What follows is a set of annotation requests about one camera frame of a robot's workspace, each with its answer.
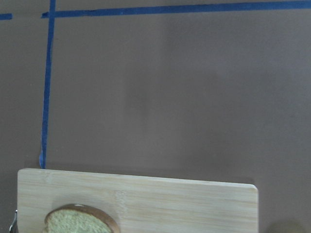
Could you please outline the wooden cutting board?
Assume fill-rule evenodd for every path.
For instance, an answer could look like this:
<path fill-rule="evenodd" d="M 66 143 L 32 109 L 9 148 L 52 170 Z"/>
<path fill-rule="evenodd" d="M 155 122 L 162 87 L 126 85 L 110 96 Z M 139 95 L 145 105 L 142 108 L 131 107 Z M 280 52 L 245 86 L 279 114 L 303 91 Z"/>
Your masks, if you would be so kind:
<path fill-rule="evenodd" d="M 252 184 L 25 168 L 17 173 L 17 225 L 39 233 L 51 210 L 76 203 L 109 214 L 123 233 L 256 233 Z"/>

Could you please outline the bread slice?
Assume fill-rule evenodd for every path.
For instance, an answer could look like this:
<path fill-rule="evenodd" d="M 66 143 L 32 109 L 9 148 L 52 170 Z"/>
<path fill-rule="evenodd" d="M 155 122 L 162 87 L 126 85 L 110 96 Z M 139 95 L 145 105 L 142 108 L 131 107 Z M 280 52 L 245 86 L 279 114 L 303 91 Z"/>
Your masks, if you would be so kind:
<path fill-rule="evenodd" d="M 66 204 L 50 211 L 44 233 L 119 233 L 116 221 L 106 212 L 82 204 Z"/>

